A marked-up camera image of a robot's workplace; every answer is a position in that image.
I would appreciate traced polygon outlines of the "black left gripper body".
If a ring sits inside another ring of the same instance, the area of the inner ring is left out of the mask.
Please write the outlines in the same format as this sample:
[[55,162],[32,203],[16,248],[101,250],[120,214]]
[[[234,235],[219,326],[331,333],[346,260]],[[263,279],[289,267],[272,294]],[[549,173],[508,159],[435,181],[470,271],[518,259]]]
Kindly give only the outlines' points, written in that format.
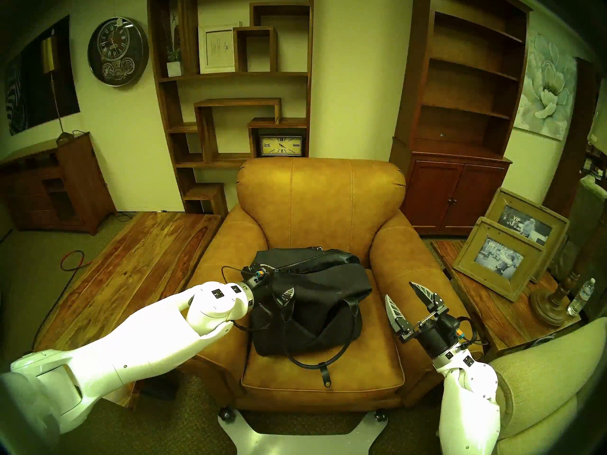
[[271,296],[275,277],[275,274],[253,274],[244,279],[246,304],[249,308],[252,308],[265,297]]

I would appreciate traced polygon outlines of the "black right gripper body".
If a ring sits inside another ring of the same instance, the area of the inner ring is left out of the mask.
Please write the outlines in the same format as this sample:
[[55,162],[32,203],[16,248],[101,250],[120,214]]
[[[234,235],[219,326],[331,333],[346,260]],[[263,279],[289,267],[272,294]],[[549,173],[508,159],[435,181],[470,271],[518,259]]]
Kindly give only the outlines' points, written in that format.
[[460,320],[448,313],[430,316],[413,325],[410,338],[401,338],[403,343],[416,339],[431,359],[437,358],[460,341]]

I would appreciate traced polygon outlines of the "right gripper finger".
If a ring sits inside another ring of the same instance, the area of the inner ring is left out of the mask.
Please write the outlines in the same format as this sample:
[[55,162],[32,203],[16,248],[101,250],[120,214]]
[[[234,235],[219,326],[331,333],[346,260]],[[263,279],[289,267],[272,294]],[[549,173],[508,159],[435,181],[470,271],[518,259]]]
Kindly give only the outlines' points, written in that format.
[[444,304],[442,298],[427,287],[415,282],[410,282],[416,296],[422,301],[430,316],[439,316],[449,312],[449,308]]
[[385,295],[385,307],[390,327],[397,337],[410,338],[413,334],[413,325],[402,315],[400,309],[387,294]]

